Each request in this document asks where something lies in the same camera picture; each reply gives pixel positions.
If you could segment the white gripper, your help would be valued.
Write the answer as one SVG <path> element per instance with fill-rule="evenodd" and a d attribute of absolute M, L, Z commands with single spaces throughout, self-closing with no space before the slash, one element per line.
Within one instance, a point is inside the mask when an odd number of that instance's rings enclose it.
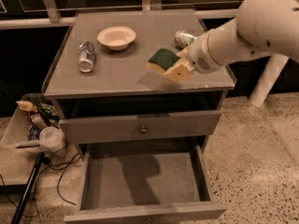
<path fill-rule="evenodd" d="M 171 81 L 180 83 L 192 77 L 194 70 L 201 74 L 211 74 L 222 69 L 209 52 L 209 33 L 198 36 L 188 47 L 178 53 L 179 59 L 164 72 Z"/>

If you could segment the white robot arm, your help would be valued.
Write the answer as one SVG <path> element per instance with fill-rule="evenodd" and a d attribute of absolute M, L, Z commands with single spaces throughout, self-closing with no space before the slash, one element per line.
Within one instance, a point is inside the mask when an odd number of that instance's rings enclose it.
<path fill-rule="evenodd" d="M 164 75 L 179 83 L 195 72 L 210 74 L 273 53 L 299 60 L 296 0 L 244 0 L 234 19 L 199 35 Z"/>

